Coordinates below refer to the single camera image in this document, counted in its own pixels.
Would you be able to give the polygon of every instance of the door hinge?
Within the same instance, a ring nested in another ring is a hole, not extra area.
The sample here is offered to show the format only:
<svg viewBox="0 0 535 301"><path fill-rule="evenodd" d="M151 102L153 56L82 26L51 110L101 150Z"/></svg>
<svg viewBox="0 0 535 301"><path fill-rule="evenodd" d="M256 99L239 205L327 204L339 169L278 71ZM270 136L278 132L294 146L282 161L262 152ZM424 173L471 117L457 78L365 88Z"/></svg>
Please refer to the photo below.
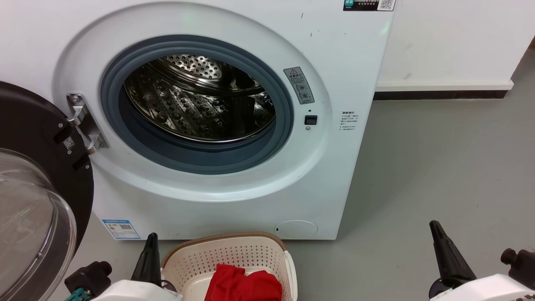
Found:
<svg viewBox="0 0 535 301"><path fill-rule="evenodd" d="M89 154L94 154L99 148L108 148L108 142L102 136L96 121L87 108L86 100L81 93L67 94L67 103L73 114L67 118L68 123L78 130Z"/></svg>

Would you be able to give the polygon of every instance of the red clothing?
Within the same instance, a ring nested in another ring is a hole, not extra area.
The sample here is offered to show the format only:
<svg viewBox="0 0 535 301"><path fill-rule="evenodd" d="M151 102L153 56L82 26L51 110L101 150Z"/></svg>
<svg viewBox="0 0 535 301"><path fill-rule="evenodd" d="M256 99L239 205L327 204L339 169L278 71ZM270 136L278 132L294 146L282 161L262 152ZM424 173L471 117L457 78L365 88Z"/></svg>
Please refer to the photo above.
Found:
<svg viewBox="0 0 535 301"><path fill-rule="evenodd" d="M204 301L281 301L282 285L261 270L245 276L245 269L217 265Z"/></svg>

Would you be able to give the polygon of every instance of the perforated basket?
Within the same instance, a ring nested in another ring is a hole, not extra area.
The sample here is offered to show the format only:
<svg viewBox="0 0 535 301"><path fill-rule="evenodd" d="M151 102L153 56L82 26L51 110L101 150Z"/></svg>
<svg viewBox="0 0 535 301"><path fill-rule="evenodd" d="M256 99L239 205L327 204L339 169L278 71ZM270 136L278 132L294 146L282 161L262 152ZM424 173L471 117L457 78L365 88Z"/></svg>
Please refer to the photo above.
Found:
<svg viewBox="0 0 535 301"><path fill-rule="evenodd" d="M246 275L265 270L282 284L282 301L297 300L297 278L284 243L265 232L216 235L190 240L167 254L162 279L170 281L182 301L204 301L217 264L244 268Z"/></svg>

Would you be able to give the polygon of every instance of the open door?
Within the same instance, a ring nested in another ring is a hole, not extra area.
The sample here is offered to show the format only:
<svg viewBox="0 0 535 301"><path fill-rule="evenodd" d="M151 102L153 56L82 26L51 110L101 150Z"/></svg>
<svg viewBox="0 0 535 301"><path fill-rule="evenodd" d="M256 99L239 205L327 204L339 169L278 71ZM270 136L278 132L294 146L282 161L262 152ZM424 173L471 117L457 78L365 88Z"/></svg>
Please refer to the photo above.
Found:
<svg viewBox="0 0 535 301"><path fill-rule="evenodd" d="M93 204L82 137L52 103L0 82L0 301L46 300Z"/></svg>

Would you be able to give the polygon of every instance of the front-load washing machine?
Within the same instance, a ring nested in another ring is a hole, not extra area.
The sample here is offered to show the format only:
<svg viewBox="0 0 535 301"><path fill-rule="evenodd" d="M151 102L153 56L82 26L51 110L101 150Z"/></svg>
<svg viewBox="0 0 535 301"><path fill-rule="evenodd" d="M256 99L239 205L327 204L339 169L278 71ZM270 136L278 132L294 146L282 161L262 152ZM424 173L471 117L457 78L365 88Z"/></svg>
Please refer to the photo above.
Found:
<svg viewBox="0 0 535 301"><path fill-rule="evenodd" d="M392 22L379 2L2 1L0 149L79 237L92 208L116 239L335 239Z"/></svg>

